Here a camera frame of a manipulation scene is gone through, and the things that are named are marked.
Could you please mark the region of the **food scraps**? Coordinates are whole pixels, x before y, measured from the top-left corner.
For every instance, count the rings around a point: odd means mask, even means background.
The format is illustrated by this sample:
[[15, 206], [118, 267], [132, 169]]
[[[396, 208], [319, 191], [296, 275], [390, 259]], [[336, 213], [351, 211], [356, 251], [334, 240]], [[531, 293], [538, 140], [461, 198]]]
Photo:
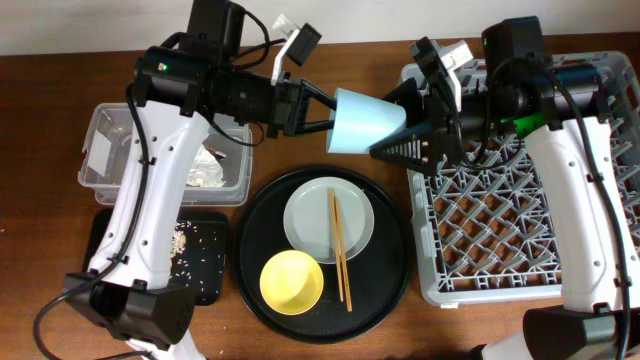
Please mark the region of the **food scraps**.
[[173, 259], [176, 255], [180, 255], [184, 252], [186, 246], [186, 229], [187, 224], [183, 222], [179, 222], [174, 226], [170, 249], [171, 259]]

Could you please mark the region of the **white napkin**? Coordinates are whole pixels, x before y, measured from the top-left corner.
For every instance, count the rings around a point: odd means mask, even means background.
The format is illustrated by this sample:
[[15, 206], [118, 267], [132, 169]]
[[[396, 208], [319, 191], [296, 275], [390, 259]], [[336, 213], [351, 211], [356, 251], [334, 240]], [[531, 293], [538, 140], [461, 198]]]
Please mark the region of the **white napkin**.
[[222, 166], [204, 145], [196, 153], [186, 184], [202, 188], [218, 188], [225, 184]]

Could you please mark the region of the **yellow bowl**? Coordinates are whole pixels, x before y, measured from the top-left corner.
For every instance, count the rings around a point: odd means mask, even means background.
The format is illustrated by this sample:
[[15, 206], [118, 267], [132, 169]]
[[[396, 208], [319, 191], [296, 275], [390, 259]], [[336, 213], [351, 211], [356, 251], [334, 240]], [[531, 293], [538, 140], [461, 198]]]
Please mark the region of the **yellow bowl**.
[[262, 268], [260, 293], [275, 312], [296, 316], [309, 311], [324, 289], [319, 263], [298, 250], [286, 250], [272, 256]]

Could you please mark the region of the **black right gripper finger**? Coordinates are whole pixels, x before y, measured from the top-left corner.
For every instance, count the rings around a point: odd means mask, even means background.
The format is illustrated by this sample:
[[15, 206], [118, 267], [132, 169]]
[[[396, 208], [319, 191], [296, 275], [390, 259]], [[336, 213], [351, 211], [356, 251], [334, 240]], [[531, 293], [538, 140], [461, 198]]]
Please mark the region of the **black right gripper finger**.
[[374, 144], [369, 155], [419, 173], [435, 172], [432, 125], [422, 122]]
[[406, 112], [406, 127], [416, 128], [426, 126], [424, 115], [423, 96], [419, 93], [417, 82], [410, 78], [394, 90], [386, 94], [383, 101], [401, 106]]

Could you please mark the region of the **wooden chopstick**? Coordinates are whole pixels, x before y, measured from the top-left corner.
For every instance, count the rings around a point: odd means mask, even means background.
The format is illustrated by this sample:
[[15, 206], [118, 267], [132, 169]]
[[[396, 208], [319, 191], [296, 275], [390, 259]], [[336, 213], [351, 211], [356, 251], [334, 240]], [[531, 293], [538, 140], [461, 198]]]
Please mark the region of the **wooden chopstick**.
[[340, 257], [341, 271], [342, 271], [342, 276], [343, 276], [344, 296], [345, 296], [347, 311], [348, 312], [352, 312], [353, 311], [353, 305], [352, 305], [350, 281], [349, 281], [349, 274], [348, 274], [347, 261], [346, 261], [346, 249], [345, 249], [345, 242], [344, 242], [344, 231], [343, 231], [343, 226], [342, 226], [339, 199], [338, 199], [337, 196], [334, 196], [334, 208], [335, 208], [335, 213], [336, 213], [335, 214], [336, 215], [336, 227], [337, 227], [337, 232], [338, 232], [339, 257]]
[[344, 302], [343, 275], [342, 275], [342, 268], [341, 268], [341, 261], [340, 261], [335, 191], [331, 187], [328, 188], [328, 200], [329, 200], [329, 206], [330, 206], [330, 212], [331, 212], [331, 226], [332, 226], [332, 232], [333, 232], [334, 257], [335, 257], [335, 265], [336, 265], [336, 272], [337, 272], [337, 278], [338, 278], [339, 299], [341, 302]]

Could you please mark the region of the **blue cup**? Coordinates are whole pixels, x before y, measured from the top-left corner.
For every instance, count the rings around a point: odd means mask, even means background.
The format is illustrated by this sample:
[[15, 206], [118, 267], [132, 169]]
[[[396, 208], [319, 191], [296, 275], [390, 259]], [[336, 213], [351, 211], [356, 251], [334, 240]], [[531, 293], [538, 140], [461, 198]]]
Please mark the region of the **blue cup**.
[[337, 88], [334, 95], [328, 153], [368, 154], [375, 144], [406, 128], [406, 110], [399, 105], [343, 88]]

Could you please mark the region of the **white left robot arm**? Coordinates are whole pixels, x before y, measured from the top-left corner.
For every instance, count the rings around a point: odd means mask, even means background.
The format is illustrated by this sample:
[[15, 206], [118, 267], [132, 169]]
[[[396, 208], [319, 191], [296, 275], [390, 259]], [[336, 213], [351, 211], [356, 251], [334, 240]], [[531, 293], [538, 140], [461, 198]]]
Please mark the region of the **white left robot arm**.
[[240, 47], [249, 12], [231, 1], [197, 1], [188, 27], [136, 62], [126, 101], [130, 151], [113, 214], [84, 272], [58, 296], [91, 323], [129, 344], [131, 356], [196, 359], [190, 334], [196, 293], [170, 283], [174, 225], [192, 163], [216, 130], [215, 116], [256, 124], [264, 137], [326, 131], [309, 121], [316, 100], [336, 100], [304, 79], [254, 72]]

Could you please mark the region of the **grey plate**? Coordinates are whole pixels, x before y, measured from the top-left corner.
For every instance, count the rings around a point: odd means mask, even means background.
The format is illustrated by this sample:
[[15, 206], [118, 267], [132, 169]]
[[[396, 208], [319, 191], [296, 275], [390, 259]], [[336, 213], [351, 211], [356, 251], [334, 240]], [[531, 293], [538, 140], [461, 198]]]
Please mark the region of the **grey plate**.
[[299, 186], [288, 199], [283, 226], [291, 246], [320, 264], [334, 264], [329, 189], [339, 200], [346, 260], [368, 245], [374, 230], [374, 211], [364, 191], [345, 179], [318, 177]]

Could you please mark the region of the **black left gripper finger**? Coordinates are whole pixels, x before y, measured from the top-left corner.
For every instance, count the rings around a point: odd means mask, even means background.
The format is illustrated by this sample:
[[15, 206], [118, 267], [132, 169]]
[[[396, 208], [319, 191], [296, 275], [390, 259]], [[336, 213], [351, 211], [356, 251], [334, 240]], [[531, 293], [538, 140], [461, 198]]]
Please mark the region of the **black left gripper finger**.
[[307, 79], [301, 80], [302, 96], [305, 100], [314, 99], [331, 110], [337, 109], [337, 100], [325, 93]]
[[332, 130], [334, 122], [332, 120], [305, 122], [297, 127], [297, 135], [308, 135], [312, 133], [318, 133], [323, 131]]

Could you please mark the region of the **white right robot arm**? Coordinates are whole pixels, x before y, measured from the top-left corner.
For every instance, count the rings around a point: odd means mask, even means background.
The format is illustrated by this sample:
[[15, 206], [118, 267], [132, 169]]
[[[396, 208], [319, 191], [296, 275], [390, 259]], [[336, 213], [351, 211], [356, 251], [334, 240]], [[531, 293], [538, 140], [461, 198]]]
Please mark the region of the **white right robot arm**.
[[472, 349], [474, 359], [624, 359], [639, 351], [639, 255], [613, 166], [613, 115], [605, 81], [590, 63], [560, 65], [539, 20], [506, 19], [482, 32], [486, 88], [463, 95], [455, 74], [464, 43], [411, 45], [421, 80], [387, 95], [407, 126], [373, 158], [435, 175], [447, 161], [494, 168], [488, 147], [512, 135], [541, 180], [562, 271], [558, 306], [531, 309], [520, 332]]

